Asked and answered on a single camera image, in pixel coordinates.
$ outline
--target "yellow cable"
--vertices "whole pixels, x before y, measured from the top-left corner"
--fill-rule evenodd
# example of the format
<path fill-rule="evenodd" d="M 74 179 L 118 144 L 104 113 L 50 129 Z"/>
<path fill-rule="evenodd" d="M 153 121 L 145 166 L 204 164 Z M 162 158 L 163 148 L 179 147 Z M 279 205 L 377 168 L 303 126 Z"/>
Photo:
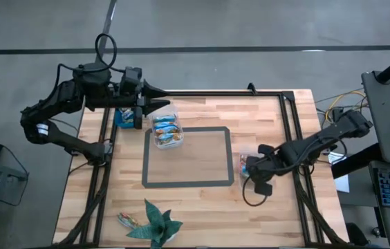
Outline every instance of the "yellow cable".
<path fill-rule="evenodd" d="M 349 94 L 358 94 L 358 95 L 361 95 L 363 98 L 366 97 L 365 94 L 363 93 L 360 93 L 359 91 L 352 91 L 350 93 L 345 93 L 345 94 L 341 94 L 339 95 L 337 98 L 335 98 L 335 100 L 332 102 L 332 104 L 330 105 L 330 107 L 327 109 L 326 111 L 326 120 L 330 123 L 332 123 L 329 119 L 328 119 L 328 112 L 333 108 L 334 105 L 336 105 L 336 103 L 338 103 L 338 101 L 341 100 L 342 97 L 344 97 L 345 95 L 349 95 Z"/>

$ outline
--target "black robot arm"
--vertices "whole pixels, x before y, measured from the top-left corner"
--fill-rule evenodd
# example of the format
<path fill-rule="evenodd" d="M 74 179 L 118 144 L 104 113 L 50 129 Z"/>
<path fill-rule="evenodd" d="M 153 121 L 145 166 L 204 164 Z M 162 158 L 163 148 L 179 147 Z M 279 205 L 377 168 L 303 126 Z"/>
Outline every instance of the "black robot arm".
<path fill-rule="evenodd" d="M 111 72 L 103 64 L 79 65 L 73 69 L 73 79 L 55 85 L 51 94 L 21 113 L 20 124 L 26 138 L 35 144 L 54 143 L 68 153 L 83 154 L 92 165 L 106 161 L 101 142 L 88 143 L 60 131 L 49 118 L 59 113 L 74 113 L 83 103 L 88 109 L 131 107 L 134 110 L 134 127 L 141 129 L 142 115 L 147 115 L 167 104 L 168 100 L 153 100 L 165 97 L 163 90 L 141 81 L 141 68 L 126 67 L 120 83 L 110 82 Z"/>
<path fill-rule="evenodd" d="M 246 161 L 255 193 L 270 196 L 272 186 L 266 182 L 274 175 L 282 176 L 301 164 L 312 164 L 322 150 L 343 138 L 365 136 L 372 126 L 359 111 L 347 111 L 337 122 L 306 139 L 285 142 L 277 148 L 259 145 L 258 153 L 264 157 L 249 156 Z"/>

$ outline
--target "wooden tabletop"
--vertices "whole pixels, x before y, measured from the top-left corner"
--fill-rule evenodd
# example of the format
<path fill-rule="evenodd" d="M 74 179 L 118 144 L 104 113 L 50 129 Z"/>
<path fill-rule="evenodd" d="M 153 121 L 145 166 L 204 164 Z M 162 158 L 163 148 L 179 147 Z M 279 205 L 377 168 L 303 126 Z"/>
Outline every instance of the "wooden tabletop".
<path fill-rule="evenodd" d="M 320 130 L 311 90 L 294 90 L 303 136 Z M 242 151 L 256 151 L 261 143 L 277 146 L 286 141 L 277 97 L 172 97 L 183 127 L 222 127 L 230 130 L 234 167 Z M 94 113 L 86 110 L 80 129 L 80 138 L 98 140 L 103 110 Z M 292 131 L 295 130 L 288 114 Z M 259 207 L 243 202 L 238 174 L 229 187 L 186 187 L 145 189 L 142 186 L 142 159 L 145 131 L 119 129 L 114 147 L 109 190 L 107 193 L 100 246 L 140 247 L 150 241 L 128 238 L 129 230 L 117 220 L 119 212 L 126 212 L 147 224 L 144 199 L 151 201 L 163 212 L 172 209 L 171 217 L 184 224 L 167 247 L 269 247 L 303 246 L 301 224 L 293 178 L 291 174 L 274 177 L 273 195 Z M 82 157 L 73 160 L 71 169 L 84 163 Z M 54 235 L 61 241 L 77 223 L 86 205 L 92 169 L 82 167 L 73 172 L 67 181 L 64 199 Z M 312 175 L 318 209 L 329 225 L 348 241 L 346 227 L 338 200 L 332 172 L 325 163 L 315 164 Z M 250 202 L 262 196 L 247 192 Z M 89 237 L 93 235 L 95 215 L 91 219 Z M 315 233 L 308 212 L 313 241 Z"/>

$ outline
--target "white paper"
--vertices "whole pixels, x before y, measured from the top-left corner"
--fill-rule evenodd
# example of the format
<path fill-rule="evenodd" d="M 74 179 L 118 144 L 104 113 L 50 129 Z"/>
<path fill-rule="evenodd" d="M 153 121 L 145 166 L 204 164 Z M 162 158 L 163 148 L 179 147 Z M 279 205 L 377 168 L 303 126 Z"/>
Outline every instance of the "white paper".
<path fill-rule="evenodd" d="M 333 165 L 333 163 L 338 163 L 338 162 L 346 159 L 346 156 L 343 157 L 343 158 L 342 158 L 342 156 L 343 156 L 342 154 L 331 152 L 328 155 L 328 161 L 329 161 L 329 163 L 331 165 Z M 349 189 L 349 176 L 345 175 L 345 176 L 341 176 L 339 178 L 336 178 L 335 179 L 335 185 L 336 185 L 336 190 L 337 191 L 349 193 L 350 192 L 350 189 Z"/>

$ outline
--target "concrete floor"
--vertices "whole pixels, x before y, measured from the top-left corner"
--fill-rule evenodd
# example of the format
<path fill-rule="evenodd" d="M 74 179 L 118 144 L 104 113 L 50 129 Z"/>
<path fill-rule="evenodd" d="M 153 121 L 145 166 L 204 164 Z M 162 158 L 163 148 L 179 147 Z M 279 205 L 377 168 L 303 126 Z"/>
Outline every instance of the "concrete floor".
<path fill-rule="evenodd" d="M 0 49 L 92 48 L 109 2 L 0 0 Z M 390 1 L 118 0 L 110 33 L 126 48 L 390 45 Z M 50 93 L 57 63 L 74 66 L 94 59 L 90 54 L 0 55 L 0 143 L 30 172 L 21 205 L 0 205 L 0 248 L 50 244 L 71 161 L 59 147 L 27 142 L 19 112 Z M 116 65 L 143 67 L 148 82 L 164 89 L 243 89 L 254 82 L 260 89 L 312 89 L 319 100 L 360 88 L 362 72 L 390 65 L 390 50 L 129 54 L 119 55 Z M 70 72 L 62 78 L 71 78 Z M 348 96 L 340 104 L 358 100 Z M 58 118 L 78 126 L 80 117 Z M 374 142 L 374 132 L 346 141 L 350 153 Z M 347 221 L 358 220 L 354 207 L 344 210 Z M 367 219 L 362 226 L 373 222 Z"/>

